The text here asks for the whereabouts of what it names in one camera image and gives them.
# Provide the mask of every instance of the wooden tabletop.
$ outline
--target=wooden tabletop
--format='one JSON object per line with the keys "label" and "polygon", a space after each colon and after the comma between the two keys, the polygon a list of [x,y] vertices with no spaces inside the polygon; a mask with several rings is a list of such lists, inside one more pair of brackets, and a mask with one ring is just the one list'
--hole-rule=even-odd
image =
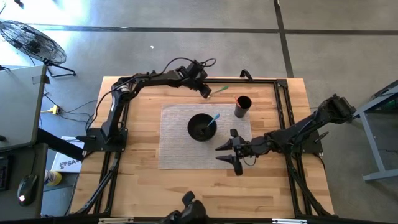
{"label": "wooden tabletop", "polygon": [[[104,77],[99,97],[110,90],[119,77]],[[310,114],[303,79],[288,78],[295,121]],[[226,84],[209,84],[216,91]],[[159,130],[163,104],[234,103],[233,95],[252,99],[249,111],[252,136],[279,129],[274,87],[270,84],[228,84],[229,88],[210,99],[188,88],[153,86],[141,90],[130,103],[126,127],[127,147],[122,153],[114,193],[112,216],[164,217],[183,209],[181,198],[192,190],[206,207],[209,217],[288,218],[293,217],[292,199],[283,155],[270,152],[257,159],[253,169],[236,177],[229,170],[160,170]],[[111,106],[108,95],[98,110],[94,127],[106,121]],[[77,211],[98,185],[103,152],[95,152],[83,161],[71,212]],[[322,163],[313,155],[303,155],[309,189],[324,208],[333,213]],[[104,205],[108,189],[103,197]],[[302,193],[298,191],[303,209]]]}

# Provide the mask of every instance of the placemat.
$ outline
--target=placemat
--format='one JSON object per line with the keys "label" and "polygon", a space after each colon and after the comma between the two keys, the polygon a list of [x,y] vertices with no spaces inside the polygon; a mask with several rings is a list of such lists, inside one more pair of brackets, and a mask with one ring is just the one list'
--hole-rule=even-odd
{"label": "placemat", "polygon": [[[227,162],[215,157],[234,155],[232,150],[215,151],[225,144],[230,136],[230,129],[238,130],[240,136],[250,141],[250,111],[243,118],[234,115],[235,104],[195,104],[163,105],[160,125],[159,168],[160,169],[233,169]],[[207,142],[198,142],[191,138],[187,125],[192,116],[206,113],[212,117],[220,114],[216,120],[217,132]],[[247,158],[252,164],[254,158]]]}

